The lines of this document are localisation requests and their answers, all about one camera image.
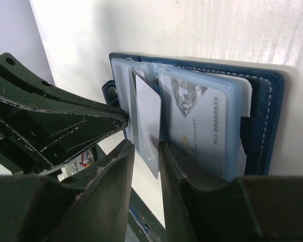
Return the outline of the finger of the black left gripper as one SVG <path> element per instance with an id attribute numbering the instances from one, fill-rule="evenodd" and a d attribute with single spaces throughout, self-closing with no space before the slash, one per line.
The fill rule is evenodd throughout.
<path id="1" fill-rule="evenodd" d="M 60 89 L 0 55 L 0 164 L 12 174 L 68 163 L 127 125 L 122 109 Z"/>

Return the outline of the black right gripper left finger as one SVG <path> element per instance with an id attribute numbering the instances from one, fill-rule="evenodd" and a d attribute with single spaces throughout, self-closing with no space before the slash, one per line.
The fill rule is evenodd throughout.
<path id="1" fill-rule="evenodd" d="M 0 241 L 124 241 L 134 154 L 123 140 L 63 181 L 0 175 Z"/>

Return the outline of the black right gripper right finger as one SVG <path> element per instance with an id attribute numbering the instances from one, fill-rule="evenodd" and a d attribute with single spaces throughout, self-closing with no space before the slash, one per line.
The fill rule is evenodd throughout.
<path id="1" fill-rule="evenodd" d="M 168 241 L 303 241 L 303 176 L 225 181 L 159 144 Z"/>

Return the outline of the blue leather card holder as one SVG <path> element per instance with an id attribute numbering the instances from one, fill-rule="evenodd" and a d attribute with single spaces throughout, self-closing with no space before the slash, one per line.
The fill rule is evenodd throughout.
<path id="1" fill-rule="evenodd" d="M 209 74 L 246 78 L 252 86 L 250 116 L 241 119 L 241 141 L 247 155 L 246 175 L 267 175 L 280 118 L 285 80 L 274 70 L 217 64 L 210 61 L 173 59 L 128 53 L 110 53 L 109 59 L 135 63 L 168 64 Z"/>

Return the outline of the silver card from holder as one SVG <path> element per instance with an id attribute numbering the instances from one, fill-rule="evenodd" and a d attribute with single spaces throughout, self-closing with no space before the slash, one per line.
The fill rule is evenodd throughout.
<path id="1" fill-rule="evenodd" d="M 134 135 L 137 141 L 137 152 L 148 166 L 155 178 L 159 173 L 158 145 L 161 124 L 161 98 L 143 78 L 131 70 L 133 80 L 132 115 L 133 127 L 137 129 Z"/>

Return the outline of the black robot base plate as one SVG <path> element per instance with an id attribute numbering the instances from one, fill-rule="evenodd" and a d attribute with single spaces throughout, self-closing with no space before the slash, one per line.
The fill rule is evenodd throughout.
<path id="1" fill-rule="evenodd" d="M 166 242 L 165 228 L 132 188 L 125 241 Z"/>

